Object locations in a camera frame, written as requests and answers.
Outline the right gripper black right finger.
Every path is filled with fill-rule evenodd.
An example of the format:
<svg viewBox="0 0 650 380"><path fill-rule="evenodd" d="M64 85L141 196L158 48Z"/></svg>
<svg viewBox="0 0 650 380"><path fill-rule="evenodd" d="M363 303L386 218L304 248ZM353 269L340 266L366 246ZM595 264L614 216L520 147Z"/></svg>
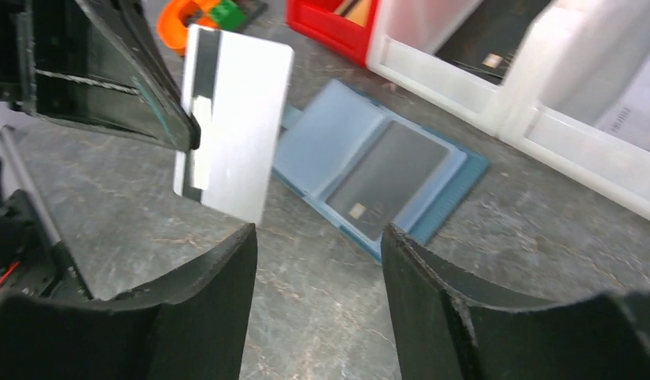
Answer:
<svg viewBox="0 0 650 380"><path fill-rule="evenodd" d="M382 236L382 270L404 379L650 379L650 291L529 296L396 226Z"/></svg>

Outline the silver credit card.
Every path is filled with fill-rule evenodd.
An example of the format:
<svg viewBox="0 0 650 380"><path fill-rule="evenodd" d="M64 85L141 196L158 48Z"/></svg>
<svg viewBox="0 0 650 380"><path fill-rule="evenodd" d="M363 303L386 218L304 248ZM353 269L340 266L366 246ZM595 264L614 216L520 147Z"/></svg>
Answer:
<svg viewBox="0 0 650 380"><path fill-rule="evenodd" d="M181 107L201 135L197 149L176 153L176 194L261 221L293 62L287 44L189 27Z"/></svg>

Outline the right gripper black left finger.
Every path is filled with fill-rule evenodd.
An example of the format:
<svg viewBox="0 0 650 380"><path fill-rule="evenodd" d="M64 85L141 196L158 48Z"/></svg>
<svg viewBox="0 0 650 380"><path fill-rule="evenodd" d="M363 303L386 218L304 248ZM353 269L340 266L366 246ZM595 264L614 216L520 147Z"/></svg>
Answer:
<svg viewBox="0 0 650 380"><path fill-rule="evenodd" d="M247 224L118 299L0 291L0 379L236 379L256 270Z"/></svg>

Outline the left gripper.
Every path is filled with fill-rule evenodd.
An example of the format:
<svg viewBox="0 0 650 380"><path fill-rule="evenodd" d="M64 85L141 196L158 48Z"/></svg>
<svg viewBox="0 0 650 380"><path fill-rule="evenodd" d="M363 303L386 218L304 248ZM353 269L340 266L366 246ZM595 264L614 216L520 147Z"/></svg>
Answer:
<svg viewBox="0 0 650 380"><path fill-rule="evenodd" d="M139 1L0 1L0 102L172 150L200 144Z"/></svg>

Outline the blue card holder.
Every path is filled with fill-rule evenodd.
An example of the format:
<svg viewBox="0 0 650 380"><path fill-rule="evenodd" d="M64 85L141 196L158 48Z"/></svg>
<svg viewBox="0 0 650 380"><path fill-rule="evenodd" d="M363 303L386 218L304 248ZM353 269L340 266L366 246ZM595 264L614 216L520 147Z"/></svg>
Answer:
<svg viewBox="0 0 650 380"><path fill-rule="evenodd" d="M484 175L488 160L392 112L357 89L332 80L304 109L287 105L282 120L284 133L273 165L275 175L285 185L376 260L382 257L385 228L378 239L371 240L334 211L327 199L392 121L452 149L448 159L388 224L427 244Z"/></svg>

